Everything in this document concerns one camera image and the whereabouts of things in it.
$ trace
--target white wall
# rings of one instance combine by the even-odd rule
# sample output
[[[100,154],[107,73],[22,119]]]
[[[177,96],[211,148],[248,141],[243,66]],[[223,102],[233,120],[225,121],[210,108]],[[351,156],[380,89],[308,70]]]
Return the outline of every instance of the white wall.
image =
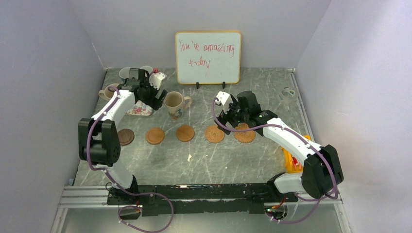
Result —
[[[0,232],[50,232],[104,71],[66,0],[0,4]]]
[[[412,2],[332,0],[297,66],[353,232],[412,232]]]
[[[70,0],[105,67],[176,67],[177,31],[239,30],[244,67],[296,67],[330,0]]]

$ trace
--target red object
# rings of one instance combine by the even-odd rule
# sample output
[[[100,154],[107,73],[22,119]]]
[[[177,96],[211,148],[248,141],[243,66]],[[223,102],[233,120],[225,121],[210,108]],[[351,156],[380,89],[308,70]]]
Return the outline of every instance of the red object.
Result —
[[[279,205],[272,206],[272,209],[277,209],[277,208],[279,208],[281,205],[283,205],[283,203],[284,203],[285,201],[286,201],[286,196],[282,199],[282,201],[280,202]]]
[[[292,159],[293,159],[293,163],[294,163],[294,164],[296,164],[296,165],[299,164],[299,162],[297,161],[297,159],[296,159],[295,157],[292,157]]]

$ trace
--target small white object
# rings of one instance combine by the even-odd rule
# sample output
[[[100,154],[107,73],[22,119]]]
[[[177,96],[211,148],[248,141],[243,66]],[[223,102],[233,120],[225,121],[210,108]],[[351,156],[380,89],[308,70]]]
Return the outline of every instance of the small white object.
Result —
[[[226,114],[227,111],[229,111],[229,104],[233,103],[230,94],[223,91],[219,91],[216,97],[218,98],[218,100],[215,101],[215,104],[222,105],[223,111]]]
[[[119,71],[119,77],[123,81],[129,78],[129,72],[131,67],[125,67]]]
[[[277,99],[287,105],[295,102],[298,96],[299,92],[296,90],[296,88],[291,86],[285,86],[282,89],[280,89],[280,93],[277,94]]]
[[[149,74],[152,74],[152,73],[153,73],[153,67],[151,67],[151,66],[142,66],[142,67],[140,67],[139,69],[144,69],[144,70],[146,70],[147,72],[149,72]]]
[[[149,77],[149,83],[150,83],[150,86],[159,90],[162,84],[166,81],[166,79],[167,79],[167,75],[162,72],[153,73]]]
[[[302,186],[301,172],[285,173],[276,178],[275,186],[280,193],[306,192]]]

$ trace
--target white cup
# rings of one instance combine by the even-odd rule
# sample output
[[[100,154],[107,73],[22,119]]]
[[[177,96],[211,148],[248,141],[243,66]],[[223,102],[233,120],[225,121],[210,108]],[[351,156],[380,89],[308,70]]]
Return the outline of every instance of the white cup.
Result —
[[[123,83],[126,79],[129,78],[130,68],[131,67],[125,67],[119,71],[119,76],[120,76],[120,79],[123,81]],[[150,66],[142,66],[140,67],[140,69],[144,69],[147,72],[149,72],[149,77],[153,73],[153,68]]]

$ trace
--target red handwritten text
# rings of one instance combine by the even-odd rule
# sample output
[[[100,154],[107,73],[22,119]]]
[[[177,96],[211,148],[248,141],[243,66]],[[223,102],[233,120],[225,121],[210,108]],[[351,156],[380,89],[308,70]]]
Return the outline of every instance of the red handwritten text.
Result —
[[[192,61],[192,60],[190,60],[190,61],[189,61],[189,64],[190,64],[191,67],[193,67],[193,66],[204,66],[204,67],[205,67],[205,66],[206,66],[207,69],[209,69],[210,60],[209,60],[209,61],[206,61],[206,60],[203,60],[202,57],[200,57],[200,59],[199,59],[198,61]]]
[[[203,46],[203,51],[228,52],[228,53],[232,54],[232,56],[230,56],[230,57],[233,57],[233,55],[235,54],[235,46],[234,45],[226,45],[225,46],[224,43],[220,44],[220,45],[210,44],[210,45]]]
[[[182,40],[179,40],[180,43],[180,51],[185,51],[190,49],[190,45],[188,43],[183,43],[182,44]]]
[[[193,41],[192,41],[192,44],[193,44],[194,49],[197,50],[197,51],[199,51],[199,44],[198,44],[198,43],[194,43]]]

